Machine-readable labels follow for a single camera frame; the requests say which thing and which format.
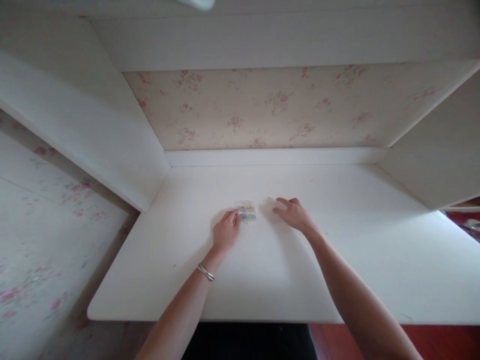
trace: person's right hand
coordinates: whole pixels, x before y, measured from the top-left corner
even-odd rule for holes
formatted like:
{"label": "person's right hand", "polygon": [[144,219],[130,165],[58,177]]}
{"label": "person's right hand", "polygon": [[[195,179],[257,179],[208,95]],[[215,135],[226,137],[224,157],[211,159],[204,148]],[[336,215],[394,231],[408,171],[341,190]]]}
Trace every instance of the person's right hand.
{"label": "person's right hand", "polygon": [[290,200],[279,197],[276,200],[285,205],[286,210],[275,207],[273,212],[292,228],[300,230],[302,233],[317,228],[308,211],[300,205],[300,201],[296,197]]}

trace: small plastic box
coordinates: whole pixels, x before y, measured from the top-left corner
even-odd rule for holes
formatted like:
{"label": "small plastic box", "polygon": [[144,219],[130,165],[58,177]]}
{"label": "small plastic box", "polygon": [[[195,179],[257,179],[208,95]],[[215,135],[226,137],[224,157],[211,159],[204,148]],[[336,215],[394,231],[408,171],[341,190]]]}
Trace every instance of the small plastic box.
{"label": "small plastic box", "polygon": [[238,215],[241,216],[241,220],[244,223],[255,221],[257,219],[257,213],[253,201],[235,201],[234,206],[238,209]]}

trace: white shelf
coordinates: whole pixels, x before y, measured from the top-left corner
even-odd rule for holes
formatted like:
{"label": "white shelf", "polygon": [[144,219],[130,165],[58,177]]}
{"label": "white shelf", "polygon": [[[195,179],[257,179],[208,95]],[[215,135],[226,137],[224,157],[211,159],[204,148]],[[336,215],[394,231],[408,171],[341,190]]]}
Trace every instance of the white shelf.
{"label": "white shelf", "polygon": [[455,213],[480,213],[480,206],[450,206],[443,208],[442,211]]}
{"label": "white shelf", "polygon": [[394,317],[406,324],[480,324],[480,246],[376,165],[173,167],[88,308],[94,320],[155,321],[210,246],[235,200],[257,221],[215,276],[206,321],[339,323],[315,256],[272,214],[298,197]]}

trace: bangle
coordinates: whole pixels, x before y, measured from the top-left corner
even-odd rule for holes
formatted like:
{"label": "bangle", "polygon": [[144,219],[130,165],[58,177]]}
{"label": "bangle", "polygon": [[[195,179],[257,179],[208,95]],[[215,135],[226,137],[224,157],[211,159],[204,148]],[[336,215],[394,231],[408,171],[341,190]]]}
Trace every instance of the bangle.
{"label": "bangle", "polygon": [[202,263],[198,264],[197,269],[200,270],[208,278],[208,280],[210,280],[210,281],[215,280],[215,276],[213,276],[211,273],[209,273],[207,270],[205,270]]}

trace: white desk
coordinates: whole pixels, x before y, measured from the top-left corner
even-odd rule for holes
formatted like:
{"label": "white desk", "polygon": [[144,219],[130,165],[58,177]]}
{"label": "white desk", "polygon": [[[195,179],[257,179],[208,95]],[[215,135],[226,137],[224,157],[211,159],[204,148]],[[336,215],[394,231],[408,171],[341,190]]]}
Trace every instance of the white desk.
{"label": "white desk", "polygon": [[212,225],[252,200],[218,270],[206,321],[341,322],[303,236],[271,213],[298,197],[396,319],[480,324],[480,245],[376,165],[174,167],[88,308],[93,320],[155,321],[206,254]]}

